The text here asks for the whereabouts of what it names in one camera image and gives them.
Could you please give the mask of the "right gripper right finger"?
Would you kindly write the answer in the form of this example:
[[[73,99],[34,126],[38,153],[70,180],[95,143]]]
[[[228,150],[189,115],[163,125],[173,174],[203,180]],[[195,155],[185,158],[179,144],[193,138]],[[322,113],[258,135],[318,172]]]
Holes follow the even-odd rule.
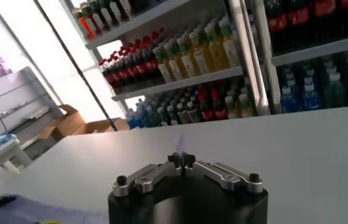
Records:
[[[182,152],[181,158],[189,175],[209,178],[224,190],[234,192],[244,187],[250,194],[263,191],[263,180],[257,173],[246,174],[222,163],[197,161],[194,155],[186,152]]]

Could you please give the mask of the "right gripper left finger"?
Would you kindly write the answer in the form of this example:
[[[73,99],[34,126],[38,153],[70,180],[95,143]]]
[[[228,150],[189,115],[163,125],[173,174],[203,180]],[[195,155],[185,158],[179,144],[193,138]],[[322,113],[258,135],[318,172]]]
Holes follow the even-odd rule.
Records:
[[[178,153],[167,157],[163,164],[148,164],[129,176],[120,175],[113,183],[112,194],[115,197],[127,197],[132,191],[147,194],[153,191],[154,186],[165,177],[174,177],[181,174],[182,159]]]

